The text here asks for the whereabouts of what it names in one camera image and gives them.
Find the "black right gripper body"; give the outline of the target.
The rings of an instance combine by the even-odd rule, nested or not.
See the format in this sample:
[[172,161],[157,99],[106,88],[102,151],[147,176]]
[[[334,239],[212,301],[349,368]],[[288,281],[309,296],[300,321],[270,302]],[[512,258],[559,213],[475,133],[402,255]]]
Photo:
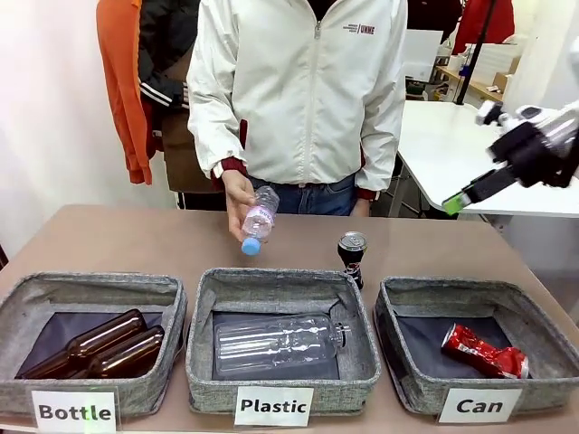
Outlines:
[[559,137],[523,122],[489,148],[496,163],[505,163],[490,175],[495,188],[518,182],[525,188],[537,183],[566,188],[578,168],[578,127]]

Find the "person's right hand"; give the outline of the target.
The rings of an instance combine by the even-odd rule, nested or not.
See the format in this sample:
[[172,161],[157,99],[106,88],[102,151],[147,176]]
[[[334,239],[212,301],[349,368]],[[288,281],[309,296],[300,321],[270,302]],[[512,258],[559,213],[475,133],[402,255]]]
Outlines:
[[227,170],[222,175],[225,190],[226,211],[229,231],[239,242],[243,242],[242,226],[247,212],[255,204],[255,194],[251,181],[236,170]]

